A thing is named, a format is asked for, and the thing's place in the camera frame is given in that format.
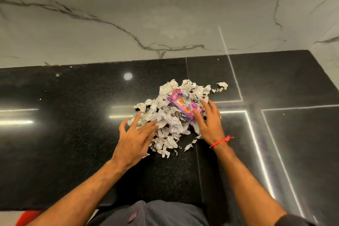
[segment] black granite countertop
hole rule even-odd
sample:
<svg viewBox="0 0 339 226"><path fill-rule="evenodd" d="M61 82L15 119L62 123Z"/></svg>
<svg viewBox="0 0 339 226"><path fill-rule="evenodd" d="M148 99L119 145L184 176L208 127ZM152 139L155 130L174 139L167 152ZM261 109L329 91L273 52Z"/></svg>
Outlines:
<svg viewBox="0 0 339 226"><path fill-rule="evenodd" d="M239 158L288 211L339 219L339 92L308 51L0 69L0 210L46 209L87 179L112 156L133 106L173 78L227 82L210 98ZM168 159L152 153L101 205L140 199L195 204L211 225L241 222L202 140Z"/></svg>

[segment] crumpled paper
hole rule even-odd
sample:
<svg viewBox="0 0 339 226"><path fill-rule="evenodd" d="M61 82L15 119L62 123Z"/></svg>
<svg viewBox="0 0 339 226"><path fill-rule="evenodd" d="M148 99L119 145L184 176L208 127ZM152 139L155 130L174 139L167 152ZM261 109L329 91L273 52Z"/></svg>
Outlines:
<svg viewBox="0 0 339 226"><path fill-rule="evenodd" d="M197 122L189 121L182 112L170 105L167 97L172 93L174 89L181 89L189 93L190 98L197 103L199 107L202 107L200 99L208 101L208 95L212 91L213 93L221 92L224 89L227 89L227 84L225 82L217 83L220 88L212 89L210 85L205 87L197 85L195 82L185 79L182 81L181 86L175 81L175 79L167 82L166 84L160 86L159 95L155 99L147 99L144 103L138 103L134 106L135 109L139 109L141 112L140 120L137 124L137 129L145 125L149 121L157 120L156 125L159 126L156 131L156 135L153 138L152 143L150 144L150 149L153 152L158 152L163 158L169 158L170 152L167 149L173 149L178 155L177 148L181 149L178 146L178 141L183 134L189 135L191 131L189 126L194 129L197 134L196 139L192 143L188 144L184 148L184 152L192 148L193 145L197 142L197 139L201 138L199 125ZM128 125L131 125L134 121L133 117L128 121Z"/></svg>

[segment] marble wall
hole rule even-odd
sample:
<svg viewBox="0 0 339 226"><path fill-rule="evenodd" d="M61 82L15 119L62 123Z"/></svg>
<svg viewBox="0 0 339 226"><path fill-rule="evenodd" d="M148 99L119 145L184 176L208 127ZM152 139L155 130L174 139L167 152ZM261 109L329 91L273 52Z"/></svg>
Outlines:
<svg viewBox="0 0 339 226"><path fill-rule="evenodd" d="M312 46L322 61L323 52L338 58L338 20L338 0L0 0L0 67L217 55L225 47Z"/></svg>

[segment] red thread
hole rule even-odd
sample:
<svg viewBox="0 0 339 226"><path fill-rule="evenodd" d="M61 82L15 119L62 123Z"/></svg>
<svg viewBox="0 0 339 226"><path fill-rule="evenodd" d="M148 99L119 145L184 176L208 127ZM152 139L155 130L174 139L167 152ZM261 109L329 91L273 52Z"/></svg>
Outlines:
<svg viewBox="0 0 339 226"><path fill-rule="evenodd" d="M224 138L224 139L222 139L222 140L219 140L219 141L213 143L213 144L210 146L210 148L212 148L212 147L214 147L214 146L220 144L221 142L224 142L224 141L228 142L231 138L234 138L234 137L230 137L230 135L228 135L226 138Z"/></svg>

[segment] pink wrapper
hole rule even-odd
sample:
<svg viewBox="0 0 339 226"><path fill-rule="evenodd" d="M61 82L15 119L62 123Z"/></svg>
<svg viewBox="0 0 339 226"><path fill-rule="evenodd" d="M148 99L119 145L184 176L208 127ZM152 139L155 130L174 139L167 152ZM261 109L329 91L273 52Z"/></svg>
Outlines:
<svg viewBox="0 0 339 226"><path fill-rule="evenodd" d="M194 121L194 109L197 109L201 114L203 113L203 110L198 107L192 99L190 99L189 93L182 91L181 89L173 90L172 94L168 96L167 99L191 121Z"/></svg>

